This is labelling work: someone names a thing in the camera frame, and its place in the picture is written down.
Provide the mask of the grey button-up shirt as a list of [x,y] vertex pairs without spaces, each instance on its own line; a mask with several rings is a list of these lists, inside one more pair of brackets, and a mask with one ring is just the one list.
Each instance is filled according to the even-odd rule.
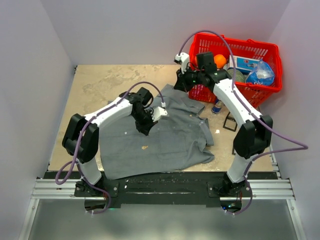
[[108,179],[184,170],[214,160],[206,148],[214,145],[208,119],[199,116],[204,104],[169,84],[161,93],[152,106],[164,100],[168,116],[162,117],[148,136],[137,131],[131,116],[102,130],[100,158]]

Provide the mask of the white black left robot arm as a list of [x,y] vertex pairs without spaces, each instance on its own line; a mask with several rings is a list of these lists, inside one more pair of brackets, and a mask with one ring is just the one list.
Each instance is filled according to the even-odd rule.
[[106,195],[104,177],[99,171],[96,155],[101,146],[102,130],[117,121],[133,117],[137,131],[145,136],[166,115],[166,103],[151,107],[154,97],[144,87],[137,92],[121,93],[108,105],[86,115],[74,114],[67,125],[62,146],[72,156],[69,165],[81,174],[79,188],[92,196]]

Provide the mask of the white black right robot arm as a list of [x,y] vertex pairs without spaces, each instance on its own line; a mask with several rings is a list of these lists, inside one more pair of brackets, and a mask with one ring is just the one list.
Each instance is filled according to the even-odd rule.
[[190,56],[178,53],[174,62],[180,65],[176,72],[174,89],[189,92],[196,85],[207,87],[232,114],[239,130],[233,140],[235,156],[222,182],[214,188],[220,196],[235,196],[246,184],[246,177],[254,157],[270,146],[273,126],[270,116],[262,115],[244,98],[225,69],[217,68],[212,52],[199,53],[197,66],[191,68]]

